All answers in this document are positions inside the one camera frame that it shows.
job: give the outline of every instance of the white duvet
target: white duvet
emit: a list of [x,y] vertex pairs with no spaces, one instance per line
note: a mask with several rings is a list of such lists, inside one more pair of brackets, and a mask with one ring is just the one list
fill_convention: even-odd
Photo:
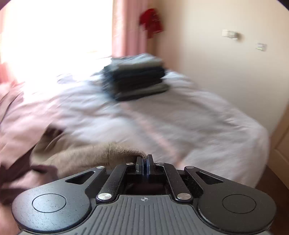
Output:
[[58,124],[77,139],[117,142],[152,154],[155,162],[196,166],[252,187],[261,177],[268,157],[265,128],[191,79],[169,72],[169,91],[128,102],[108,97],[98,76],[70,79],[58,84]]

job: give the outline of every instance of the wooden door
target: wooden door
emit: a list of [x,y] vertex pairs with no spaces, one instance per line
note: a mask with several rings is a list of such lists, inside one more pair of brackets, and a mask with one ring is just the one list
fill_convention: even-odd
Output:
[[272,134],[268,166],[289,189],[289,106]]

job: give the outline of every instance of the cream wall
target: cream wall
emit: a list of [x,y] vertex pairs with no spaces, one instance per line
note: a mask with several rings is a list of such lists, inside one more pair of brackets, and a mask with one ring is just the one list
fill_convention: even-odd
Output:
[[[166,65],[272,132],[289,98],[289,11],[277,0],[156,0],[155,7],[165,28],[155,53]],[[222,37],[222,29],[241,40]]]

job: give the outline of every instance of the brown floor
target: brown floor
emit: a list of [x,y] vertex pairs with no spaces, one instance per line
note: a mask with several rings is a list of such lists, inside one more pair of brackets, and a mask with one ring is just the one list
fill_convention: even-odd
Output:
[[273,235],[289,235],[289,190],[269,167],[260,179],[257,189],[267,193],[277,205],[277,214],[270,231]]

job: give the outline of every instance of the silver screw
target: silver screw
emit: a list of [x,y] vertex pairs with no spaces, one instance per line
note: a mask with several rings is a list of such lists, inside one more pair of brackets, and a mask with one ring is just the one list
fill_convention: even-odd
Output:
[[177,195],[177,198],[181,200],[189,200],[191,198],[191,195],[189,195],[188,193],[182,192]]
[[112,198],[112,195],[110,193],[104,192],[104,193],[98,194],[97,197],[100,200],[108,200]]

